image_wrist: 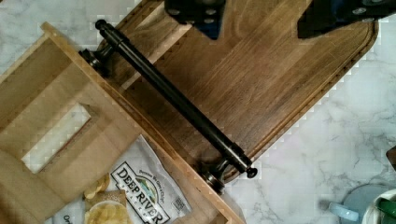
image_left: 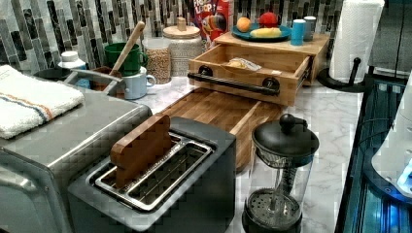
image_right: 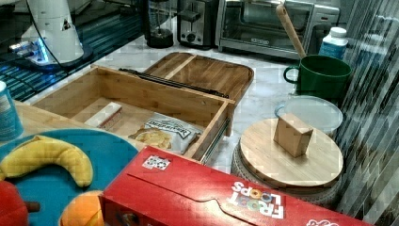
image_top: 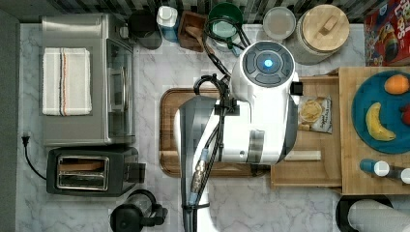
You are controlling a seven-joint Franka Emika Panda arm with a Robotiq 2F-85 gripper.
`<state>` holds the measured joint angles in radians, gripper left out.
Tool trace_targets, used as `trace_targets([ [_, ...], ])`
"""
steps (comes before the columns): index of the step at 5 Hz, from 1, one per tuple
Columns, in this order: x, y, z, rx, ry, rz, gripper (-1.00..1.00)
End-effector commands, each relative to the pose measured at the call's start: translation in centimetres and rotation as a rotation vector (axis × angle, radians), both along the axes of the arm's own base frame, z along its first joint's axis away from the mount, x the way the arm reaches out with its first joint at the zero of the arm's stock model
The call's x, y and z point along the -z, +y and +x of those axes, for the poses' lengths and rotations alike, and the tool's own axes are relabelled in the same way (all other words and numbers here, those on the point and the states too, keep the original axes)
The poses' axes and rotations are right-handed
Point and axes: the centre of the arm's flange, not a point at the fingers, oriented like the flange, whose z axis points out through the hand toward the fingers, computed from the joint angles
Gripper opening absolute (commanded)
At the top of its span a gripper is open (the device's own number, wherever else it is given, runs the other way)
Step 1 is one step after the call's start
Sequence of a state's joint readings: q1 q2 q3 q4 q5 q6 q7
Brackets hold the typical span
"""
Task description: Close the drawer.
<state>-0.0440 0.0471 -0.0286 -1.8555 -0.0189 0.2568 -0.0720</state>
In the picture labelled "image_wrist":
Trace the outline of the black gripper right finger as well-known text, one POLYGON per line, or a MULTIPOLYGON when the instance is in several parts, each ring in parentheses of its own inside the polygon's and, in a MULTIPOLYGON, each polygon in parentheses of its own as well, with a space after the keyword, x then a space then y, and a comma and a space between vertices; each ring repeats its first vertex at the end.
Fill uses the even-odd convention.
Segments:
POLYGON ((396 0, 312 0, 297 22, 297 35, 313 38, 358 21, 377 21, 395 11, 396 0))

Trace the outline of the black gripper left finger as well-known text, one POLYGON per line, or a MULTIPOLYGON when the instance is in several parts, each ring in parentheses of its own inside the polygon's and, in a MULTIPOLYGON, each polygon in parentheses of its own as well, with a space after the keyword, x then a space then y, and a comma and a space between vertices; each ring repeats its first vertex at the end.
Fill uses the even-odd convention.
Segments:
POLYGON ((219 38, 227 0, 164 0, 166 13, 180 24, 191 24, 212 40, 219 38))

